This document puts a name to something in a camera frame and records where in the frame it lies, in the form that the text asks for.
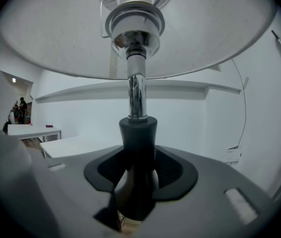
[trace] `power outlet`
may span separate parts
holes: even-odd
[[[239,161],[242,155],[242,151],[238,147],[230,148],[226,152],[225,162],[236,162]]]

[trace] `white desk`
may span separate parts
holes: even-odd
[[[84,136],[50,141],[41,143],[40,145],[43,148],[45,155],[48,154],[51,158],[73,156],[114,146],[114,144],[106,142],[89,140]]]
[[[27,124],[9,124],[8,135],[17,137],[18,139],[27,139],[34,137],[43,137],[57,135],[61,139],[61,130],[58,128],[46,128],[45,126],[27,125]]]

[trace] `person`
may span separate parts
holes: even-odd
[[[14,109],[20,109],[21,112],[22,112],[22,115],[19,116],[18,118],[18,122],[19,124],[24,124],[24,121],[25,121],[25,116],[26,116],[26,109],[27,109],[27,103],[24,101],[24,98],[21,97],[20,98],[20,105],[19,106],[15,106]]]
[[[6,123],[4,124],[4,126],[2,128],[2,130],[5,134],[8,134],[8,125],[9,124],[15,124],[14,114],[13,114],[12,110],[9,112],[9,116],[6,120]]]
[[[19,117],[19,108],[18,105],[16,104],[15,107],[13,108],[13,115],[15,117],[15,120],[18,120]]]

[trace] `lamp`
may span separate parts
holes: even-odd
[[[47,172],[40,160],[31,164],[26,157],[19,160],[20,166],[31,168],[20,169],[10,182],[17,184],[25,170],[28,181],[33,182],[27,183],[33,191],[27,200],[44,209],[49,223],[53,223],[43,232],[55,228],[60,236],[84,237],[88,228],[95,236],[114,236],[108,227],[119,230],[118,209],[127,217],[144,221],[139,236],[156,234],[157,230],[164,237],[178,235],[181,227],[175,227],[174,219],[167,216],[178,211],[181,219],[177,221],[186,234],[201,236],[207,225],[211,237],[214,232],[225,235],[243,228],[225,196],[227,190],[238,188],[254,212],[271,206],[261,189],[227,165],[155,145],[157,120],[146,112],[146,78],[198,71],[237,55],[265,31],[276,5],[272,0],[165,0],[159,10],[159,2],[117,0],[111,12],[101,3],[101,18],[103,9],[109,12],[101,25],[90,23],[98,18],[98,0],[12,0],[4,10],[1,39],[24,60],[69,75],[128,80],[129,115],[119,122],[123,146],[46,160],[44,164],[49,167],[60,163],[66,167],[53,173]],[[100,29],[108,39],[100,37]],[[116,68],[121,68],[117,74],[112,74],[108,66],[109,45],[122,58],[119,65],[125,65],[117,64]],[[11,146],[6,139],[0,140]],[[7,158],[11,163],[19,155],[35,159],[23,149],[13,155],[14,150],[11,147],[6,152],[12,156]],[[57,194],[58,199],[52,202],[48,192]],[[5,199],[10,206],[11,200],[22,200],[9,195]],[[204,211],[209,219],[197,214]],[[16,216],[22,219],[18,211]],[[34,228],[30,221],[22,221]]]

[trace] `black cable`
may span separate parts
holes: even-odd
[[[237,147],[239,147],[239,144],[240,144],[241,138],[242,138],[242,136],[243,136],[243,134],[244,134],[244,130],[245,130],[245,127],[246,127],[246,119],[247,119],[247,112],[246,112],[246,97],[245,97],[245,88],[244,88],[244,83],[243,83],[243,80],[241,79],[241,75],[240,75],[239,70],[238,70],[238,68],[237,68],[237,66],[236,66],[236,64],[235,64],[235,62],[234,62],[234,60],[233,60],[233,59],[232,59],[232,61],[233,61],[234,65],[235,65],[235,67],[236,67],[236,69],[237,69],[237,72],[238,72],[239,77],[240,77],[241,84],[242,84],[242,86],[243,86],[243,94],[244,94],[244,102],[245,102],[245,123],[244,123],[243,132],[241,133],[241,136],[240,136],[240,139],[239,139],[239,142],[238,142],[238,145],[237,145]]]

